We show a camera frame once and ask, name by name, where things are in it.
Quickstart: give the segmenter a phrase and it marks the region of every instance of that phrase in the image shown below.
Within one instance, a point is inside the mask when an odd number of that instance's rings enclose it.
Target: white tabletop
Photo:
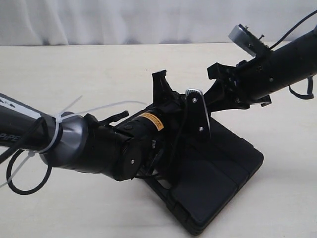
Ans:
[[[0,47],[0,91],[48,114],[83,95],[74,112],[122,100],[152,102],[151,73],[167,69],[179,92],[212,85],[207,67],[250,57],[236,45],[124,45]],[[306,81],[294,85],[305,93]],[[264,164],[201,237],[317,237],[317,99],[299,100],[287,89],[264,108],[213,116],[264,154]],[[98,119],[142,105],[94,112]],[[5,181],[7,162],[0,166]],[[30,189],[46,166],[34,157],[14,179]],[[164,203],[141,180],[116,182],[103,175],[53,169],[37,193],[0,189],[2,238],[189,237]]]

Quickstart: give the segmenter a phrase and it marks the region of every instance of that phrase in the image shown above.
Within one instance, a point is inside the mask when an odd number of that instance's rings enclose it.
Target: white curtain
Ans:
[[[0,0],[0,45],[229,42],[239,23],[276,41],[316,8],[316,0]]]

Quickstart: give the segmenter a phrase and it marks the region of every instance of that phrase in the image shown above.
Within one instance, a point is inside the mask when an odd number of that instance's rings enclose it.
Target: black stand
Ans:
[[[211,141],[187,141],[177,184],[164,188],[155,178],[146,183],[192,235],[199,235],[263,163],[249,142],[210,120]]]

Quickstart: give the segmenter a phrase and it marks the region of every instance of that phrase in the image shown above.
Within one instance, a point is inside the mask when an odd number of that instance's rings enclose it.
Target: white zip tie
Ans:
[[[49,143],[49,145],[44,148],[43,150],[40,151],[29,151],[28,155],[25,157],[25,159],[19,164],[19,166],[15,169],[15,171],[12,173],[12,175],[10,176],[10,178],[3,184],[0,185],[0,188],[7,185],[9,182],[12,181],[12,179],[14,178],[14,176],[16,176],[16,174],[18,173],[18,171],[22,168],[22,166],[32,157],[34,157],[34,155],[36,153],[43,153],[45,151],[48,151],[53,144],[55,143],[57,136],[58,136],[58,131],[59,131],[59,124],[63,122],[63,120],[67,119],[67,118],[71,118],[74,116],[79,116],[83,113],[89,113],[89,112],[93,112],[99,109],[103,109],[103,108],[110,108],[113,106],[117,106],[117,105],[122,105],[122,104],[127,104],[127,103],[136,103],[136,104],[142,104],[142,105],[147,105],[146,103],[143,102],[139,102],[139,101],[121,101],[121,102],[117,102],[117,103],[111,103],[108,105],[104,105],[104,106],[100,106],[97,108],[93,108],[93,109],[89,109],[87,111],[83,111],[83,112],[78,112],[78,113],[74,113],[74,114],[69,114],[66,116],[61,116],[64,112],[66,112],[68,109],[70,109],[73,105],[75,105],[83,96],[80,96],[79,98],[77,98],[75,101],[73,101],[71,104],[69,104],[66,108],[64,108],[60,113],[58,113],[55,116],[55,120],[56,120],[56,127],[55,127],[55,131],[54,131],[54,136],[51,140],[51,142]]]

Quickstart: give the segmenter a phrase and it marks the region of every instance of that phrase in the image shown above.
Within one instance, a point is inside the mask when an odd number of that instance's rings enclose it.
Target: orange warning label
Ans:
[[[158,131],[160,131],[164,128],[164,125],[160,121],[160,119],[158,119],[158,117],[156,117],[155,115],[153,115],[151,113],[142,113],[139,116],[149,119],[157,127]]]

